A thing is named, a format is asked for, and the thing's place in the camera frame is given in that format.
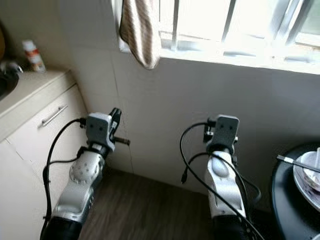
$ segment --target kitchen counter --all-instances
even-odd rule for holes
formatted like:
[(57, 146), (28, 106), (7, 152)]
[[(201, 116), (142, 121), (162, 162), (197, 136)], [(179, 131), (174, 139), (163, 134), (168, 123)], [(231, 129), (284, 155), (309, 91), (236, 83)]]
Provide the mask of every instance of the kitchen counter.
[(0, 100), (0, 142), (74, 84), (69, 70), (20, 73), (16, 88)]

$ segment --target black table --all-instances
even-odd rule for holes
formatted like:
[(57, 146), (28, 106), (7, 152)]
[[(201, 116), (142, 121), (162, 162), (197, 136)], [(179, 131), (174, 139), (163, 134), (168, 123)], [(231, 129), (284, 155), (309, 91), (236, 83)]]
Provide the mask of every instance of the black table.
[[(285, 156), (297, 159), (305, 152), (317, 151), (320, 142), (304, 144)], [(294, 181), (293, 166), (278, 162), (272, 174), (272, 209), (283, 239), (311, 240), (320, 234), (320, 212), (302, 196)]]

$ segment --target drawer handle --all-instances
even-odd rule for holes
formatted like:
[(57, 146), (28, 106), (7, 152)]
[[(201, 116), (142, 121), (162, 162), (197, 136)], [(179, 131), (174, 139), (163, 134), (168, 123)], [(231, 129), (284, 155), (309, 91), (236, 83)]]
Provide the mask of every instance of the drawer handle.
[(52, 116), (50, 116), (47, 120), (42, 120), (41, 127), (47, 126), (53, 119), (55, 119), (60, 113), (62, 113), (66, 108), (68, 107), (68, 104), (64, 106), (58, 107), (58, 111), (56, 111)]

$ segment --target wooden floor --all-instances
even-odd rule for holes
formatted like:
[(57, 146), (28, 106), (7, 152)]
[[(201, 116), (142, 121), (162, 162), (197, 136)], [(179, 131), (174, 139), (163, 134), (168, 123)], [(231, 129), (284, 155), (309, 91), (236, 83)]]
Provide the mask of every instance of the wooden floor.
[(112, 171), (96, 192), (80, 240), (212, 240), (208, 198)]

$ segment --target bottle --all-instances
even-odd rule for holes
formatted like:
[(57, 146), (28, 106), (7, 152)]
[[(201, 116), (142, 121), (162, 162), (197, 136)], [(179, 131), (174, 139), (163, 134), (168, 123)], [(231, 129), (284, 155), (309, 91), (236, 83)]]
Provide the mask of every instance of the bottle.
[(40, 53), (32, 40), (22, 41), (23, 49), (28, 58), (32, 69), (35, 72), (43, 73), (46, 71), (44, 61), (42, 60)]

